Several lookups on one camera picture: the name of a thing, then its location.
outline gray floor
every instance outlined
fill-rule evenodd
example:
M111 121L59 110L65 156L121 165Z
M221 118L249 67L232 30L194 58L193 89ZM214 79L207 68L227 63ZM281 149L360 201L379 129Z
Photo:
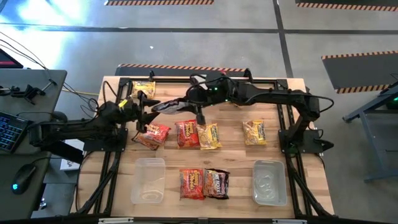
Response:
M398 13L297 8L293 0L279 0L285 29L398 29ZM41 8L44 12L35 14ZM91 27L261 28L276 29L272 0L217 0L212 6L111 7L94 0L11 0L0 22ZM249 67L256 77L286 77L278 34L41 32L29 27L2 27L39 56L49 68L68 71L67 82L76 90L97 93L102 77L114 75L120 63ZM376 96L376 92L337 95L321 56L398 49L398 35L286 35L295 78L304 78L315 95L328 96L336 105L316 122L324 138L335 143L325 153L326 175L335 213L344 218L398 223L398 179L365 184L374 171L370 150L359 120L346 124L341 117ZM24 65L35 68L20 57ZM62 93L57 109L71 118L85 116L81 101ZM74 174L47 176L51 187ZM64 214L70 206L54 206L35 216Z

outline hazard stripe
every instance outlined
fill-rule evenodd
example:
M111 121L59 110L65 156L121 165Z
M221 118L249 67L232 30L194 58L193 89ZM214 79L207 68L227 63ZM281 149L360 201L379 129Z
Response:
M338 88L336 89L337 94L343 93L361 93L365 91L381 91L388 88L389 85L372 85L372 86L354 86L354 87L347 87L347 88Z
M361 57L361 56L383 55L383 54L398 54L398 50L388 50L384 52L356 53L356 54L324 55L321 58L322 60L325 60L330 58Z
M323 4L301 2L296 4L297 7L318 8L318 9L351 9L351 10L369 10L369 11L385 11L397 12L398 6L365 6L365 5L341 5L341 4Z
M186 69L186 70L212 70L212 71L226 71L226 72L244 72L245 68L219 68L219 67L201 67L201 66L177 66L177 65L141 65L123 63L119 67L128 68L169 68L169 69Z
M168 5L209 5L214 0L113 0L107 1L105 6L168 6Z

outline transparent plastic bin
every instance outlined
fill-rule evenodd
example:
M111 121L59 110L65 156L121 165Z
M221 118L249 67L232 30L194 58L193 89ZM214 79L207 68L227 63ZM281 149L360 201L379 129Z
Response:
M130 196L133 204L160 203L163 200L165 166L162 158L140 158L136 160Z
M279 161L256 161L253 168L253 200L259 205L287 203L285 165Z

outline wooden tabletop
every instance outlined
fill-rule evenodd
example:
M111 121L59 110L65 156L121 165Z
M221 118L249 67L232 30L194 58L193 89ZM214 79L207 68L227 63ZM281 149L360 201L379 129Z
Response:
M111 86L118 89L120 77L104 77ZM288 78L289 88L305 91L304 80ZM185 95L188 83L156 83L155 99L167 101ZM258 84L259 88L270 88L270 85ZM103 103L102 91L99 104ZM107 88L106 100L114 101L115 97ZM224 103L205 108L207 123L217 123L220 132L221 149L201 151L194 149L177 149L176 121L195 119L192 113L181 113L175 116L159 115L156 123L171 128L164 146L151 151L130 139L136 134L135 124L127 124L129 138L125 152L122 154L116 190L114 194L112 217L211 217L211 218L293 218L292 199L289 180L286 177L287 205L272 207L256 204L252 199L252 168L256 160L281 161L285 164L280 152L277 132L280 129L276 105L256 104L235 107ZM299 114L294 110L295 119ZM242 121L263 119L266 125L266 146L246 146L244 144ZM91 196L98 185L103 163L103 152L94 152L83 164L79 179L79 205ZM165 192L159 204L133 205L130 200L134 181L134 162L138 158L158 157L166 163ZM324 208L333 213L325 171L319 158L304 154L303 164L308 188L312 191ZM183 198L180 200L179 169L216 168L231 173L229 178L229 200L206 198L203 201ZM304 211L302 193L298 189L300 207ZM104 209L108 187L103 197Z

